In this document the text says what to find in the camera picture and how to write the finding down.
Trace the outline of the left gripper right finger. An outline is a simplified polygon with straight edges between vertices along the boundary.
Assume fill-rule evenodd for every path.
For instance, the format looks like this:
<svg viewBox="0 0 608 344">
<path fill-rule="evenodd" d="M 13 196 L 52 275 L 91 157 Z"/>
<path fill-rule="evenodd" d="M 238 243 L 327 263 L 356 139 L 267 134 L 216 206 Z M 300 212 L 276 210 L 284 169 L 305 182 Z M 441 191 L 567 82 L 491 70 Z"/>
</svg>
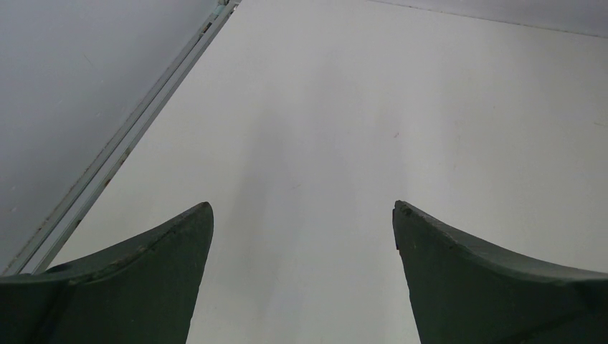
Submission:
<svg viewBox="0 0 608 344">
<path fill-rule="evenodd" d="M 404 201 L 392 212 L 422 343 L 605 343 L 607 275 L 534 259 Z"/>
</svg>

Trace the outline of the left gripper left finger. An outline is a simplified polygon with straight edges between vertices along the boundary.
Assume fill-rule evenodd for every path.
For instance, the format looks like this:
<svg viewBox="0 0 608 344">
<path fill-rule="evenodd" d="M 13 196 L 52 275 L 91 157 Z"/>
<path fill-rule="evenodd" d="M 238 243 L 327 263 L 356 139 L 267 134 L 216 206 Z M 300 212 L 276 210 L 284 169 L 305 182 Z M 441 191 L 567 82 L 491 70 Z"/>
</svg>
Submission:
<svg viewBox="0 0 608 344">
<path fill-rule="evenodd" d="M 39 274 L 1 278 L 3 343 L 185 343 L 214 232 L 203 202 Z"/>
</svg>

